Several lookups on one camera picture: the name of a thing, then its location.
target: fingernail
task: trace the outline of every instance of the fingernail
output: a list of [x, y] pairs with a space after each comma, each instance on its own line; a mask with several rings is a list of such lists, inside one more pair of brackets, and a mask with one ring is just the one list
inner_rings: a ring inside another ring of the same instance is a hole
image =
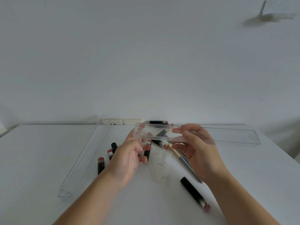
[[186, 130], [182, 132], [182, 136], [188, 137], [190, 135], [189, 132], [187, 132]]

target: person's right hand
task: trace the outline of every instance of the person's right hand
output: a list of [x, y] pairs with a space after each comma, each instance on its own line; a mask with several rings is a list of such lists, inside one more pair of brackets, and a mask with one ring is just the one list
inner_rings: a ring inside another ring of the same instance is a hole
[[172, 148], [182, 151], [197, 176], [205, 183], [228, 174], [218, 148], [210, 134], [201, 125], [186, 124], [174, 128], [187, 142], [174, 144]]

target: clear plastic piece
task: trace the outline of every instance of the clear plastic piece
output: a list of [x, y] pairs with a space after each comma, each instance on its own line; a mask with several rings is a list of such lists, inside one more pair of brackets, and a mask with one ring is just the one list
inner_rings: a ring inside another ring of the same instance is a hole
[[[186, 142], [180, 131], [173, 132], [173, 129], [178, 127], [180, 126], [137, 123], [133, 138], [140, 139], [143, 147], [146, 140], [160, 140], [174, 143]], [[195, 125], [185, 125], [184, 130], [199, 136], [207, 144], [242, 147], [256, 147], [260, 144], [254, 130], [197, 127]]]
[[62, 186], [60, 187], [58, 193], [59, 198], [69, 199], [75, 192], [88, 165], [90, 164], [97, 150], [101, 147], [105, 136], [110, 130], [111, 125], [100, 125], [102, 120], [106, 118], [107, 117], [103, 115], [100, 121], [97, 123], [88, 142], [86, 143], [78, 159], [74, 163]]
[[147, 163], [152, 181], [168, 187], [170, 185], [171, 161], [173, 153], [152, 148]]

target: forearm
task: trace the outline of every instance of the forearm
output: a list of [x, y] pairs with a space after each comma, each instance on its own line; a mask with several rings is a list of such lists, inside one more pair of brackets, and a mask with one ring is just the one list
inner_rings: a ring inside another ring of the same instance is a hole
[[101, 224], [117, 192], [116, 181], [103, 171], [54, 225]]
[[208, 186], [229, 224], [279, 224], [229, 172]]

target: hand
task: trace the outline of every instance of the hand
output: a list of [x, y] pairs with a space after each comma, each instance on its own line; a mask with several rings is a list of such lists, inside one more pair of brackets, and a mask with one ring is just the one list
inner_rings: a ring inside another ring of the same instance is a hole
[[201, 180], [207, 183], [215, 176], [228, 173], [213, 138], [201, 125], [186, 124], [172, 131], [181, 133], [187, 141], [183, 144], [172, 145], [172, 148], [186, 155], [191, 167]]
[[[139, 158], [137, 155], [143, 151], [140, 140], [132, 139], [133, 131], [134, 129], [128, 134], [124, 143], [117, 148], [111, 161], [103, 170], [110, 173], [110, 175], [119, 182], [119, 190], [124, 188], [133, 177], [134, 169], [139, 165]], [[145, 146], [145, 150], [150, 149], [150, 145]], [[140, 162], [146, 163], [147, 157], [142, 157]]]

